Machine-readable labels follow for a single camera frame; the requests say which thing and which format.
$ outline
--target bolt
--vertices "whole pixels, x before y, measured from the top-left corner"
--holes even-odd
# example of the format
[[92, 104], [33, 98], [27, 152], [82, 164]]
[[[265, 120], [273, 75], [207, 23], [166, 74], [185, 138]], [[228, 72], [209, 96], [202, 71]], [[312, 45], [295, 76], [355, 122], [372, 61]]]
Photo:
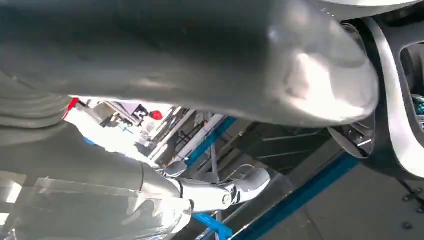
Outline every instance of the bolt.
[[222, 198], [222, 203], [224, 205], [228, 205], [231, 202], [231, 196], [230, 195], [224, 195], [224, 197]]
[[409, 221], [404, 221], [403, 223], [402, 223], [402, 228], [404, 229], [404, 230], [411, 230], [411, 229], [413, 229], [414, 228], [414, 226], [412, 225], [412, 223], [410, 223]]

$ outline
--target blue metal beam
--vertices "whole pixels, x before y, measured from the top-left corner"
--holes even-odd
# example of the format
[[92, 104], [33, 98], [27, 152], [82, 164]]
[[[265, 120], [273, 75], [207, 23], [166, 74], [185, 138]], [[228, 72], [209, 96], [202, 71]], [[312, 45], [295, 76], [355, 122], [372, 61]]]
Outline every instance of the blue metal beam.
[[190, 167], [193, 165], [199, 157], [205, 153], [205, 151], [213, 144], [215, 141], [225, 133], [228, 128], [236, 121], [234, 117], [227, 117], [224, 121], [219, 124], [217, 128], [215, 128], [212, 133], [206, 137], [206, 139], [191, 153], [188, 157], [188, 160], [185, 161], [185, 164]]
[[275, 225], [284, 221], [310, 200], [319, 195], [327, 187], [340, 179], [358, 164], [351, 155], [344, 153], [326, 168], [316, 174], [311, 180], [284, 198], [272, 209], [267, 211], [245, 230], [236, 234], [233, 240], [257, 240]]

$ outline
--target metal pipe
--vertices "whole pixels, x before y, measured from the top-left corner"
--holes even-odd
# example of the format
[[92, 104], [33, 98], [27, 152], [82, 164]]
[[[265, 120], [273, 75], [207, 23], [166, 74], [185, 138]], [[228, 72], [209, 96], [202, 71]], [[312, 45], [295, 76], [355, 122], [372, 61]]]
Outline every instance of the metal pipe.
[[195, 113], [195, 110], [188, 111], [182, 118], [179, 120], [179, 122], [175, 125], [175, 127], [165, 136], [165, 138], [160, 141], [156, 148], [149, 154], [148, 158], [152, 159], [158, 151], [161, 149], [162, 146], [167, 144], [168, 140], [171, 139], [174, 134], [187, 122], [187, 120]]
[[127, 110], [123, 109], [119, 105], [117, 105], [114, 102], [104, 101], [104, 104], [108, 105], [111, 109], [122, 115], [124, 118], [126, 118], [128, 121], [130, 121], [132, 124], [137, 126], [139, 124], [139, 121], [137, 121], [133, 116], [131, 116]]
[[[217, 153], [216, 158], [219, 159], [226, 151], [229, 150], [231, 147], [231, 144], [234, 143], [236, 139], [238, 139], [240, 136], [235, 135], [233, 136]], [[193, 178], [196, 179], [199, 175], [202, 175], [206, 173], [207, 170], [209, 170], [212, 167], [212, 161], [207, 161], [197, 172], [193, 175]]]
[[193, 151], [185, 161], [187, 167], [193, 165], [199, 157], [236, 121], [234, 117], [227, 117], [206, 139]]
[[303, 0], [13, 0], [0, 16], [0, 81], [44, 93], [300, 127], [357, 122], [378, 102], [366, 55]]
[[[218, 182], [220, 180], [220, 177], [218, 175], [218, 163], [217, 163], [217, 150], [215, 148], [215, 143], [213, 143], [212, 145], [210, 145], [210, 162], [212, 164], [212, 173], [216, 174]], [[221, 211], [218, 211], [216, 213], [216, 221], [217, 222], [222, 222], [223, 221], [223, 214]], [[220, 236], [219, 234], [216, 232], [215, 233], [215, 240], [220, 240]]]
[[201, 142], [203, 142], [203, 140], [205, 139], [206, 135], [208, 135], [209, 132], [211, 132], [215, 128], [215, 126], [217, 126], [221, 122], [222, 119], [224, 119], [224, 116], [223, 115], [215, 114], [207, 122], [207, 124], [202, 129], [200, 129], [193, 136], [193, 138], [179, 151], [179, 153], [175, 156], [175, 159], [174, 159], [173, 162], [184, 160], [184, 158], [186, 158], [192, 151], [194, 151], [196, 149], [197, 146], [199, 146], [199, 144]]

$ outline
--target red cap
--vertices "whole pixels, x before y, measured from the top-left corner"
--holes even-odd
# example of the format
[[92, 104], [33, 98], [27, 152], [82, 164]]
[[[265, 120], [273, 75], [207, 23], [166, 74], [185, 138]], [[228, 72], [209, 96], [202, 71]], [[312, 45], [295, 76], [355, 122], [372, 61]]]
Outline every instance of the red cap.
[[162, 116], [162, 113], [160, 111], [152, 111], [150, 113], [150, 116], [154, 120], [162, 120], [162, 118], [164, 118], [164, 116]]

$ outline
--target red object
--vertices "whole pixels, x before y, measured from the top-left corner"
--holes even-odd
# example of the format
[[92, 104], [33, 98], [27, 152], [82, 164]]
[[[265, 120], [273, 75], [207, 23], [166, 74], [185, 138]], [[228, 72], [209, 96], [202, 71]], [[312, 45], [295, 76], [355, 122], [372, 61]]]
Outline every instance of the red object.
[[154, 120], [162, 120], [164, 116], [162, 116], [162, 113], [160, 111], [152, 111], [150, 113], [150, 116]]
[[67, 111], [66, 111], [65, 115], [62, 117], [62, 119], [65, 119], [67, 117], [67, 115], [69, 114], [69, 112], [71, 111], [71, 109], [75, 108], [75, 106], [77, 105], [78, 101], [79, 101], [78, 97], [72, 98], [72, 100], [70, 101], [69, 105], [67, 106]]

